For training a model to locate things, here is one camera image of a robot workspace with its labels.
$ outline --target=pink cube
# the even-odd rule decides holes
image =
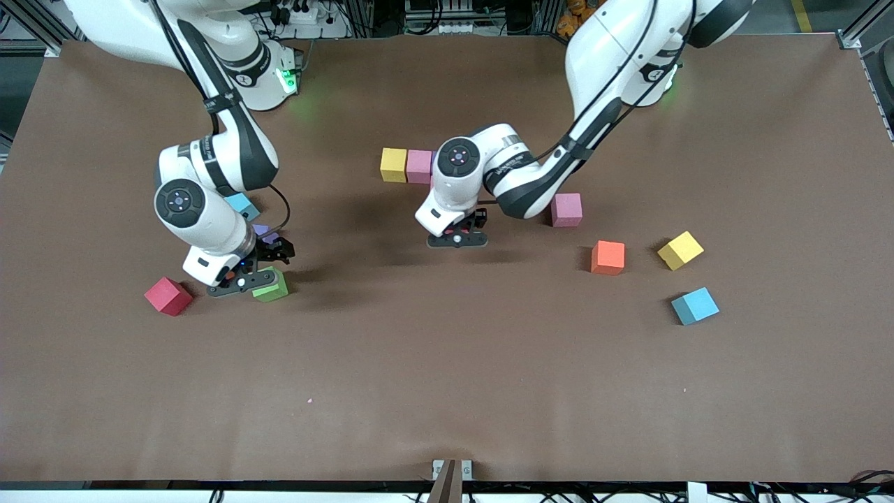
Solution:
[[[177,316],[192,302],[192,295],[180,283],[163,277],[149,291],[143,294],[156,311],[168,316]]]
[[[556,194],[550,203],[553,227],[577,227],[584,217],[580,194]]]
[[[433,154],[430,150],[407,152],[407,183],[429,183],[432,179]]]

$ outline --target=yellow cube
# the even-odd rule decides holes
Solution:
[[[670,270],[677,270],[702,252],[704,252],[702,245],[692,237],[689,231],[686,231],[671,239],[670,243],[665,244],[658,251],[658,256],[667,263]]]
[[[407,150],[382,149],[382,164],[379,166],[385,182],[407,182]]]

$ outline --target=green cube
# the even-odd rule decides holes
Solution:
[[[289,294],[289,288],[285,285],[285,275],[281,270],[273,266],[270,266],[269,268],[263,268],[261,270],[272,270],[276,273],[276,276],[279,277],[279,281],[277,281],[273,285],[252,290],[251,294],[254,295],[256,299],[258,299],[262,303],[270,303]]]

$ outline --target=green indicator light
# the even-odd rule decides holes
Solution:
[[[280,84],[282,84],[283,90],[285,92],[295,92],[297,87],[295,86],[294,72],[288,70],[280,70],[279,68],[277,68],[276,76],[279,78]]]

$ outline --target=floor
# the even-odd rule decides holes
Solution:
[[[739,33],[803,33],[846,28],[873,0],[757,0]],[[22,38],[23,30],[9,23],[0,40]],[[894,115],[894,88],[884,76],[879,49],[894,35],[894,13],[886,14],[862,38],[866,67],[875,82],[884,115]],[[0,132],[14,138],[42,58],[0,57]],[[0,173],[8,147],[0,143]]]

